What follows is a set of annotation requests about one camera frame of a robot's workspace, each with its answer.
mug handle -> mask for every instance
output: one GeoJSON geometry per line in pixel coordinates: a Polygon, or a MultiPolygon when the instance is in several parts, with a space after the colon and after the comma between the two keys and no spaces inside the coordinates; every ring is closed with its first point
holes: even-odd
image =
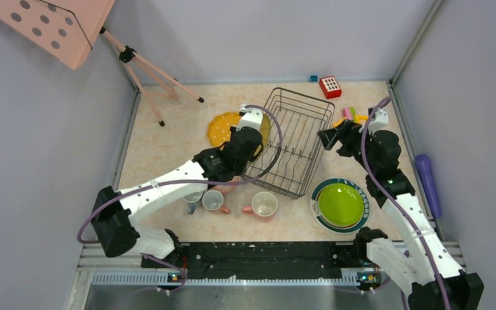
{"type": "Polygon", "coordinates": [[[247,205],[246,207],[242,207],[242,209],[240,209],[244,214],[253,214],[254,213],[254,209],[252,209],[252,206],[251,205],[247,205]]]}
{"type": "Polygon", "coordinates": [[[222,205],[222,207],[220,208],[220,212],[225,213],[225,214],[229,214],[229,213],[231,213],[231,210],[230,210],[230,208],[222,205]]]}

red box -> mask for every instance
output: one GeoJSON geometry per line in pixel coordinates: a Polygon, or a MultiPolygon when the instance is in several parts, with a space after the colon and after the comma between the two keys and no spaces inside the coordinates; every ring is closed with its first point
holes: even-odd
{"type": "Polygon", "coordinates": [[[324,93],[326,99],[332,99],[341,96],[341,87],[339,87],[339,84],[337,83],[337,80],[334,76],[328,76],[325,78],[323,77],[322,79],[320,79],[318,84],[320,85],[320,88],[322,89],[322,92],[324,93]]]}

wall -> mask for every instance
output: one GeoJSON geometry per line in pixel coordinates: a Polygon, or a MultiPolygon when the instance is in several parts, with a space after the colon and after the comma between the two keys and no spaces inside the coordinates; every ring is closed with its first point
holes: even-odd
{"type": "Polygon", "coordinates": [[[433,160],[446,234],[496,309],[496,1],[448,1],[398,92],[433,160]]]}
{"type": "Polygon", "coordinates": [[[117,0],[108,26],[188,83],[389,79],[433,2],[117,0]]]}
{"type": "Polygon", "coordinates": [[[71,71],[0,22],[0,310],[64,308],[132,99],[101,41],[71,71]]]}

cup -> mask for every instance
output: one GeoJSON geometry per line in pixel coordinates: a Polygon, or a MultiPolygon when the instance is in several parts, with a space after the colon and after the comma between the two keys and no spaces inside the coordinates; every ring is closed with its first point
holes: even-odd
{"type": "Polygon", "coordinates": [[[189,204],[187,206],[187,214],[192,215],[195,212],[196,208],[200,205],[199,200],[202,194],[203,192],[194,192],[183,197],[183,200],[189,204]]]}
{"type": "Polygon", "coordinates": [[[278,200],[270,192],[259,192],[252,199],[252,205],[241,210],[244,214],[252,214],[261,220],[271,220],[278,209],[278,200]]]}
{"type": "Polygon", "coordinates": [[[207,191],[204,196],[202,196],[202,205],[208,211],[219,211],[225,214],[231,213],[231,210],[223,205],[223,195],[213,189],[207,191]]]}

rack wire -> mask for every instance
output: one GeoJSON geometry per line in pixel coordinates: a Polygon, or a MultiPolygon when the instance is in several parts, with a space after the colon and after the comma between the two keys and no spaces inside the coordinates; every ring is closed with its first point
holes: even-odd
{"type": "MultiPolygon", "coordinates": [[[[307,188],[322,158],[323,146],[316,133],[331,126],[335,106],[332,102],[277,87],[265,108],[277,118],[283,133],[281,153],[274,167],[254,184],[297,199],[307,188]]],[[[250,164],[242,176],[253,178],[271,162],[278,148],[278,131],[271,122],[269,140],[263,154],[250,164]]]]}

